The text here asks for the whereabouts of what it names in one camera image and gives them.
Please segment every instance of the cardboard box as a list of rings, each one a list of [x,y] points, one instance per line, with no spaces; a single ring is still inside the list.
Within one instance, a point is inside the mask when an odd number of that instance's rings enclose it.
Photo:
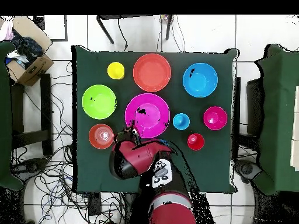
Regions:
[[[0,19],[0,28],[4,20]],[[23,37],[30,37],[39,44],[44,52],[42,57],[38,57],[28,69],[23,69],[15,60],[7,64],[11,78],[18,83],[26,86],[34,85],[40,76],[44,74],[52,65],[53,61],[45,55],[45,52],[52,45],[51,39],[35,25],[27,16],[15,17],[13,20],[13,28]]]

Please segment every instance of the green bowl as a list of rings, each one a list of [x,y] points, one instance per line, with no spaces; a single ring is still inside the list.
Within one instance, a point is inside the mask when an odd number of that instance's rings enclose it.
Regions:
[[[91,118],[103,120],[108,118],[116,108],[116,96],[105,85],[93,85],[83,94],[82,107]]]

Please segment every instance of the bowl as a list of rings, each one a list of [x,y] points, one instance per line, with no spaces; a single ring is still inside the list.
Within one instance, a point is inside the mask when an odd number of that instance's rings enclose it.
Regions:
[[[145,54],[136,61],[133,78],[144,91],[157,92],[168,84],[171,78],[171,66],[166,58],[159,54]]]
[[[143,93],[135,96],[124,113],[127,126],[134,123],[140,137],[154,138],[161,135],[170,120],[167,103],[158,95]]]
[[[116,108],[116,96],[105,85],[93,85],[82,96],[84,112],[91,118],[103,120],[108,118]]]
[[[94,125],[88,134],[89,142],[96,149],[106,149],[113,143],[113,131],[106,124]]]
[[[204,138],[198,133],[191,134],[188,136],[187,144],[193,151],[199,151],[204,146]]]
[[[176,129],[182,131],[188,128],[190,124],[190,118],[185,113],[178,113],[174,116],[172,123]]]
[[[203,115],[207,128],[216,131],[222,129],[227,123],[227,113],[221,107],[210,107]]]
[[[193,97],[207,97],[215,90],[218,76],[215,69],[205,63],[196,63],[188,67],[183,76],[183,85]]]
[[[124,78],[124,66],[119,62],[112,62],[107,69],[108,75],[115,80]]]

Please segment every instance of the blue bowl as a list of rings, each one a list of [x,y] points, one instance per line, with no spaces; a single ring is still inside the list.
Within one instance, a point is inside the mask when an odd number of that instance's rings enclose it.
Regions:
[[[183,85],[193,97],[207,97],[215,90],[218,76],[215,69],[205,63],[191,65],[184,73]]]
[[[173,126],[178,130],[185,130],[190,124],[190,118],[185,113],[179,113],[172,120]]]

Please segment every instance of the small blue cup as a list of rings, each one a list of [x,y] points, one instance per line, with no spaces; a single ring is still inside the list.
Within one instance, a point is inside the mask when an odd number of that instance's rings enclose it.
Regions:
[[[179,113],[174,116],[172,123],[175,128],[182,131],[188,128],[190,124],[190,118],[185,113]]]

